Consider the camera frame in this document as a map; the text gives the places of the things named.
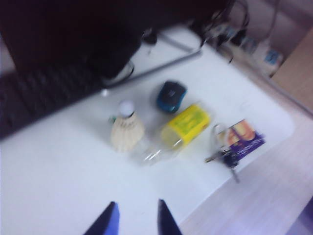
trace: shuttlecock cork tip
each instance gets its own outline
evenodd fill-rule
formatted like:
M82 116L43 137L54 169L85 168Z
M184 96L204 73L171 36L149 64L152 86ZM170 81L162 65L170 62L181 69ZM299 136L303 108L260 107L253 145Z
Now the shuttlecock cork tip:
M128 118L130 117L135 111L135 105L134 102L132 102L131 100L122 100L119 103L119 112L121 114L122 117L124 118Z

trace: black keyboard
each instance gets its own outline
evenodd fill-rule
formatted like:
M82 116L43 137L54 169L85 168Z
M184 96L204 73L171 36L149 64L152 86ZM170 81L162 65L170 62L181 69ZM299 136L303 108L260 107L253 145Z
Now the black keyboard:
M0 139L101 88L99 77L82 63L2 76Z

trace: plastic bottle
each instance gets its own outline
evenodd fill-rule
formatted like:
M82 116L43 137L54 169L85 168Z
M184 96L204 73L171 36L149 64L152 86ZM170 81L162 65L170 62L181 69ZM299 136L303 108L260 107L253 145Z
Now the plastic bottle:
M152 143L142 142L148 148L139 157L144 164L174 157L211 122L211 113L201 103L190 105L160 130L155 132Z

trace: blue computer mouse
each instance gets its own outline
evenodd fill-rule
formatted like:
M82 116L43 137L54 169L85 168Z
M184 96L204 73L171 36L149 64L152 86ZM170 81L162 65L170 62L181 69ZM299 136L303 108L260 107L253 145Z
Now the blue computer mouse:
M156 103L161 110L175 113L186 93L187 89L183 85L178 82L167 81L158 94Z

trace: shuttlecock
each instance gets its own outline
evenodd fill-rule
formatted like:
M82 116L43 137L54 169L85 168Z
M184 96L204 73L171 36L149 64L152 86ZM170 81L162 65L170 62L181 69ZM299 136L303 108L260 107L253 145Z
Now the shuttlecock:
M134 103L123 100L119 104L120 116L111 131L111 143L116 151L132 150L144 135L144 126L134 111Z

